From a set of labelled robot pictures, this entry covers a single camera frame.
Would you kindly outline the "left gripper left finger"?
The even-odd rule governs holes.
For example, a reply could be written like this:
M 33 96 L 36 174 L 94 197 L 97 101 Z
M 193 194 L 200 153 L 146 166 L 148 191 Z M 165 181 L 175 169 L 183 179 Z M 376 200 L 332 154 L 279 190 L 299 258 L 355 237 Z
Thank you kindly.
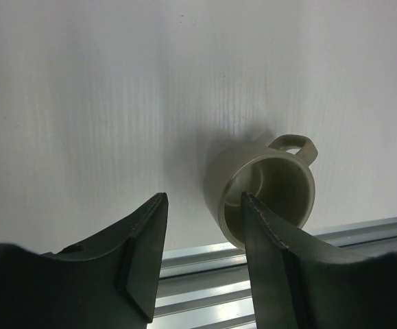
M 0 243 L 0 328 L 146 328 L 153 321 L 168 197 L 56 254 Z

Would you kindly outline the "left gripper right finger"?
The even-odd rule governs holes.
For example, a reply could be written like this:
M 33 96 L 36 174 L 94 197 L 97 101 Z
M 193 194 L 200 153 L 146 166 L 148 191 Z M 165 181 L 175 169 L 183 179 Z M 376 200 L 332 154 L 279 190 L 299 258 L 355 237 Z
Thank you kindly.
M 277 252 L 282 273 L 259 275 L 258 328 L 397 328 L 397 252 L 345 252 L 241 196 L 245 251 Z

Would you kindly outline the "grey-green cup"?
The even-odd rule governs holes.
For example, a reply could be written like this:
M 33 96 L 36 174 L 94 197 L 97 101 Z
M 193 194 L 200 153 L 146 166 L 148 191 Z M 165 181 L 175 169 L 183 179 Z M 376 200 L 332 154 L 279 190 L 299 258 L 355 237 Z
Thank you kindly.
M 245 248 L 241 195 L 249 193 L 280 218 L 303 228 L 315 202 L 310 170 L 318 156 L 314 142 L 285 134 L 268 145 L 243 143 L 218 154 L 204 175 L 204 200 L 224 237 Z

